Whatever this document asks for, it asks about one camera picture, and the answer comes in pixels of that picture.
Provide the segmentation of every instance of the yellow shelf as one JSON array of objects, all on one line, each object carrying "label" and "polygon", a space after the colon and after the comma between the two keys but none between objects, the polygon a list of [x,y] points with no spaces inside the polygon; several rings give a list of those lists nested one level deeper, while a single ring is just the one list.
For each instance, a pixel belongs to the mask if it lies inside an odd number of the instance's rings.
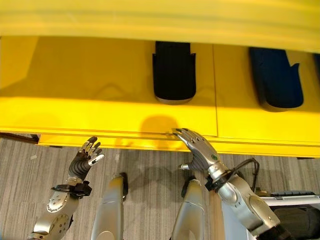
[{"label": "yellow shelf", "polygon": [[317,0],[1,0],[0,36],[80,36],[320,52]]},{"label": "yellow shelf", "polygon": [[290,63],[300,63],[303,105],[269,112],[258,102],[248,49],[214,45],[217,126],[220,138],[313,142],[320,145],[320,80],[312,54],[287,51]]},{"label": "yellow shelf", "polygon": [[[88,136],[58,136],[44,134],[40,138],[42,146],[80,147]],[[221,154],[289,156],[289,157],[320,157],[319,145],[294,145],[281,143],[251,143],[237,139],[208,138],[213,147]],[[166,139],[141,139],[125,137],[99,137],[102,148],[141,149],[188,152],[186,146],[173,135]]]},{"label": "yellow shelf", "polygon": [[165,135],[188,126],[216,136],[213,46],[191,44],[197,92],[175,106],[154,96],[154,48],[142,40],[3,37],[0,130]]},{"label": "yellow shelf", "polygon": [[171,135],[187,127],[220,153],[320,157],[320,81],[312,55],[300,63],[304,103],[295,110],[260,107],[248,48],[192,43],[197,93],[165,105],[153,93],[154,42],[90,37],[1,39],[0,131],[42,134],[40,145],[187,151]]}]

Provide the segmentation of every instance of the robot forearm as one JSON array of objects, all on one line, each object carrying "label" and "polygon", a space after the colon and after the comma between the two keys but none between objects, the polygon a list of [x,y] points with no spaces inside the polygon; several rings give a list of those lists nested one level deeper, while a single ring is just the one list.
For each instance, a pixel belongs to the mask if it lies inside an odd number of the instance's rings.
[{"label": "robot forearm", "polygon": [[89,182],[85,178],[90,168],[104,157],[102,150],[98,148],[100,142],[93,146],[96,140],[96,137],[89,138],[76,154],[69,166],[66,183],[52,188],[54,193],[46,211],[36,222],[28,240],[60,240],[66,234],[79,199],[91,193]]},{"label": "robot forearm", "polygon": [[[82,180],[70,177],[67,184],[75,186]],[[55,191],[46,206],[45,213],[36,222],[28,239],[59,240],[66,234],[72,223],[72,216],[79,204],[79,197],[67,192]]]}]

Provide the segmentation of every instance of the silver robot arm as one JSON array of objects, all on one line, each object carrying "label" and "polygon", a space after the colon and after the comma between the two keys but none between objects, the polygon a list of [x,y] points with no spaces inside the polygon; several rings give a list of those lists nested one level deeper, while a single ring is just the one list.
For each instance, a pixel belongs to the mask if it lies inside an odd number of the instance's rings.
[{"label": "silver robot arm", "polygon": [[253,236],[260,240],[294,239],[280,226],[278,217],[248,183],[220,161],[217,151],[203,136],[186,128],[177,128],[173,134],[193,153],[193,161],[181,165],[180,169],[207,171],[212,189],[231,207],[237,219]]},{"label": "silver robot arm", "polygon": [[104,157],[100,142],[94,145],[95,141],[97,137],[89,138],[76,154],[69,166],[66,183],[52,188],[54,192],[46,211],[36,222],[28,240],[60,240],[66,234],[79,199],[90,195],[91,188],[85,178],[90,168]]}]

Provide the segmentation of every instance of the wire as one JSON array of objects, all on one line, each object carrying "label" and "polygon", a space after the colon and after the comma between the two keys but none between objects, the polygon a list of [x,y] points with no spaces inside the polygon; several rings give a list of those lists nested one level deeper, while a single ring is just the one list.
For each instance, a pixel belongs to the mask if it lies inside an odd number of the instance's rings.
[{"label": "wire", "polygon": [[252,181],[252,186],[251,186],[251,190],[254,192],[256,189],[256,183],[257,183],[258,173],[259,173],[259,169],[260,169],[260,163],[257,160],[255,160],[253,157],[241,162],[235,168],[233,168],[231,171],[231,175],[229,176],[227,182],[239,171],[240,168],[244,167],[245,165],[248,165],[249,163],[254,164],[253,181]]}]

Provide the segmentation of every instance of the floor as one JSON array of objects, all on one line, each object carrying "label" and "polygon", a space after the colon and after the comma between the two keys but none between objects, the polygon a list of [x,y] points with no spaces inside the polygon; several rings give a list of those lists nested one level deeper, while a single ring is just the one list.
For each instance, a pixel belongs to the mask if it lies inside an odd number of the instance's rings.
[{"label": "floor", "polygon": [[[62,184],[77,148],[43,147],[0,140],[0,229],[3,240],[25,240],[46,209],[52,191]],[[111,178],[127,172],[129,194],[124,202],[125,240],[168,240],[179,210],[180,196],[189,173],[177,166],[192,160],[188,152],[104,149],[104,160],[89,172],[93,188],[74,215],[65,240],[89,240],[97,206]],[[230,168],[249,155],[222,154]],[[260,162],[257,186],[269,192],[310,190],[320,193],[320,161],[294,157],[254,156]],[[252,166],[243,169],[252,180]],[[204,175],[196,174],[202,183]],[[209,193],[203,191],[209,213]],[[206,214],[205,240],[213,238]]]}]

